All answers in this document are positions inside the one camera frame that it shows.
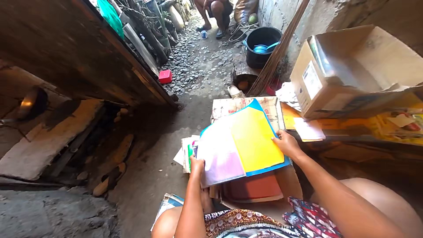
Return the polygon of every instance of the white slipper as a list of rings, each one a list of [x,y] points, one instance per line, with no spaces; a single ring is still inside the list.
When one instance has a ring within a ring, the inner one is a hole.
[[[235,85],[229,86],[228,92],[232,98],[245,97],[244,93],[241,90],[239,90]]]

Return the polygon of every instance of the floral fabric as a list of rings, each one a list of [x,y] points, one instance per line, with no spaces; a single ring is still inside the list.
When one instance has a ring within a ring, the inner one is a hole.
[[[259,212],[243,209],[204,215],[207,238],[341,238],[325,209],[289,197],[294,208],[285,225]]]

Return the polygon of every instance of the green plastic bag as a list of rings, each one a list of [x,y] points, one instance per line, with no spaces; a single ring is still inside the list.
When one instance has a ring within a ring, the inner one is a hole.
[[[123,39],[124,38],[124,29],[122,28],[122,22],[119,19],[116,10],[113,6],[107,2],[107,0],[97,0],[97,4],[100,8],[100,14],[106,22],[118,33],[118,35]]]

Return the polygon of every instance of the hand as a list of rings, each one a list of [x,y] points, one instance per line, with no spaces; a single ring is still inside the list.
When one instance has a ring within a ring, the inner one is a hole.
[[[284,130],[278,130],[276,135],[279,138],[272,137],[272,141],[279,147],[279,149],[291,159],[295,159],[298,155],[304,152],[300,149],[297,140],[289,135]]]
[[[204,160],[198,160],[194,155],[190,156],[191,161],[191,175],[199,175],[204,171]]]
[[[207,10],[209,8],[210,0],[204,0],[203,10]]]

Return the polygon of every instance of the black bucket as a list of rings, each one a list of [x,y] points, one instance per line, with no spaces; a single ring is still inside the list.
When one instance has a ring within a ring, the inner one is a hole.
[[[260,27],[253,30],[246,38],[247,65],[253,69],[262,69],[273,51],[267,53],[256,53],[254,46],[263,44],[270,46],[280,40],[282,32],[273,27]]]

